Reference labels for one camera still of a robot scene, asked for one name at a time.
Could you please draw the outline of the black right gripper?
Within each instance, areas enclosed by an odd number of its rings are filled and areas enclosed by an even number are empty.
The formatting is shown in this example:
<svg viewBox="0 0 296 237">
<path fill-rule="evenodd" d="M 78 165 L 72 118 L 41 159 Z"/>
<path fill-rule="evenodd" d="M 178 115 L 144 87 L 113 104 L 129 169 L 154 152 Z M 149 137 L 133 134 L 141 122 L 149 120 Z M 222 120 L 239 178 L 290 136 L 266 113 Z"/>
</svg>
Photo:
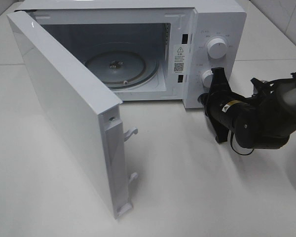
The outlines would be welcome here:
<svg viewBox="0 0 296 237">
<path fill-rule="evenodd" d="M 232 92 L 223 67 L 211 69 L 213 78 L 209 93 L 199 96 L 206 115 L 214 128 L 216 141 L 227 141 L 233 132 L 239 144 L 252 142 L 252 107 Z"/>
</svg>

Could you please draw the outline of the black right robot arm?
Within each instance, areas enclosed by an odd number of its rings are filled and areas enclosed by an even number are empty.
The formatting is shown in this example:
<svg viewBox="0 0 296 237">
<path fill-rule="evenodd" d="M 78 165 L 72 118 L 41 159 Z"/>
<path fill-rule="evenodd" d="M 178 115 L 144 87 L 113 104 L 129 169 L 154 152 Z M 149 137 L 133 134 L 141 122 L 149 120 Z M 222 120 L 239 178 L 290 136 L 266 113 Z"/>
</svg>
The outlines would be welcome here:
<svg viewBox="0 0 296 237">
<path fill-rule="evenodd" d="M 252 78 L 255 92 L 244 97 L 233 92 L 224 68 L 211 69 L 210 89 L 199 96 L 218 143 L 236 138 L 246 149 L 279 149 L 296 131 L 296 73 L 289 79 Z"/>
</svg>

